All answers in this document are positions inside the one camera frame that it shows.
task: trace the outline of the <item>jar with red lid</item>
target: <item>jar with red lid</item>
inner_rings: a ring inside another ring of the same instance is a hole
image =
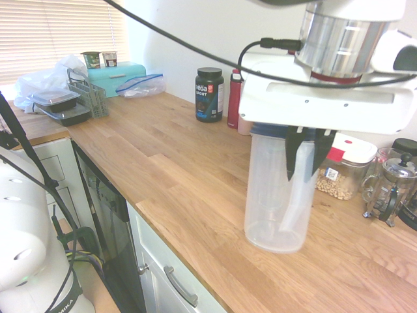
[[[350,200],[359,191],[377,147],[337,133],[332,148],[318,169],[316,189],[339,200]]]

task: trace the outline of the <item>window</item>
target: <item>window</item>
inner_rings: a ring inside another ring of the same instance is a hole
[[[124,16],[102,0],[0,0],[0,85],[106,50],[129,59]]]

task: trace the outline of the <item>black dishwasher door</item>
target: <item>black dishwasher door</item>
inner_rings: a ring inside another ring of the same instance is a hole
[[[126,200],[73,142],[104,259],[105,283],[122,313],[145,313]]]

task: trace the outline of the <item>red bottle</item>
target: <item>red bottle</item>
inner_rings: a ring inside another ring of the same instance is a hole
[[[227,126],[237,129],[239,120],[240,88],[242,87],[242,76],[239,70],[234,69],[230,75],[229,110],[227,112]]]

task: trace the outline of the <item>ziploc bag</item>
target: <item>ziploc bag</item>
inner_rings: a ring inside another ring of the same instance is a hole
[[[165,82],[162,74],[131,78],[116,89],[116,93],[119,96],[126,98],[153,96],[164,91]]]

